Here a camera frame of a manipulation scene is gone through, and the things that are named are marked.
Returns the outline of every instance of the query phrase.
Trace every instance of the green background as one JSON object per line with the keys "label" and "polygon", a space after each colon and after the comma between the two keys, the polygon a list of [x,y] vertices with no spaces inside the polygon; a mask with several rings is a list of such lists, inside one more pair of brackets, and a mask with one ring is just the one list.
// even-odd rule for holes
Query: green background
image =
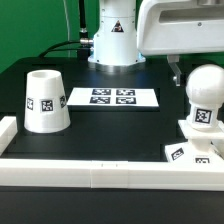
{"label": "green background", "polygon": [[[142,0],[137,0],[137,9]],[[79,39],[78,0],[67,0],[72,39]],[[99,27],[99,0],[85,0],[90,37]],[[67,40],[63,0],[0,0],[0,72],[23,57],[35,57],[49,46]],[[64,56],[67,53],[51,53]],[[223,64],[224,54],[196,54],[185,58],[212,59]]]}

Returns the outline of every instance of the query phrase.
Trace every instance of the white pawn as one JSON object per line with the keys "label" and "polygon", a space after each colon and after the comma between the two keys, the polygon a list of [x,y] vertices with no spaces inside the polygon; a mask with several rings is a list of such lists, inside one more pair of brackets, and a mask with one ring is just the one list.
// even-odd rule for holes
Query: white pawn
{"label": "white pawn", "polygon": [[224,102],[224,69],[217,65],[198,67],[190,74],[186,91],[191,104],[188,123],[194,129],[212,131]]}
{"label": "white pawn", "polygon": [[216,65],[196,68],[187,80],[186,92],[191,111],[179,125],[188,142],[166,146],[168,161],[223,163],[211,141],[224,139],[223,123],[217,120],[224,102],[224,69]]}

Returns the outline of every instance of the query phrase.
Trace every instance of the black table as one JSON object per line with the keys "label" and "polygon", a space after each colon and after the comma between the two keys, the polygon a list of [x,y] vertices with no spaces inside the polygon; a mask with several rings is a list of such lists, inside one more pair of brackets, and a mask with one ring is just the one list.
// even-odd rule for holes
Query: black table
{"label": "black table", "polygon": [[[207,61],[184,61],[189,74]],[[64,131],[35,134],[24,129],[26,75],[37,69],[62,73],[66,97],[73,87],[155,89],[159,108],[70,107]],[[107,74],[87,62],[25,58],[0,75],[0,118],[17,117],[18,134],[2,158],[106,161],[166,161],[164,146],[185,141],[178,119],[189,103],[166,60],[142,70]],[[2,223],[223,223],[223,192],[0,187]]]}

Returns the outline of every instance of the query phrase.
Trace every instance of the printed marker sheet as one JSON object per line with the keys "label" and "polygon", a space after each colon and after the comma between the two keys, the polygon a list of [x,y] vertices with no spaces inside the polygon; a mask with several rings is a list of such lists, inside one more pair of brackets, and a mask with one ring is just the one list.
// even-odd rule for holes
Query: printed marker sheet
{"label": "printed marker sheet", "polygon": [[70,106],[158,107],[154,89],[73,88]]}

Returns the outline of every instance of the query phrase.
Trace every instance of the black tabletop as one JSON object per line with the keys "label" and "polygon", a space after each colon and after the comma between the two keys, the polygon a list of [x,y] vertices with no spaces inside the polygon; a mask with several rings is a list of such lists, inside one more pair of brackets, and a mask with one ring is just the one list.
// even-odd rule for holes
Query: black tabletop
{"label": "black tabletop", "polygon": [[[205,61],[184,61],[189,74]],[[159,107],[69,107],[64,131],[36,134],[24,129],[26,75],[38,69],[62,73],[66,97],[74,87],[154,89]],[[18,134],[1,158],[166,161],[164,146],[185,141],[178,119],[189,103],[176,87],[166,60],[109,74],[87,62],[25,58],[0,75],[0,118],[17,117]],[[1,187],[2,223],[223,223],[223,192]]]}

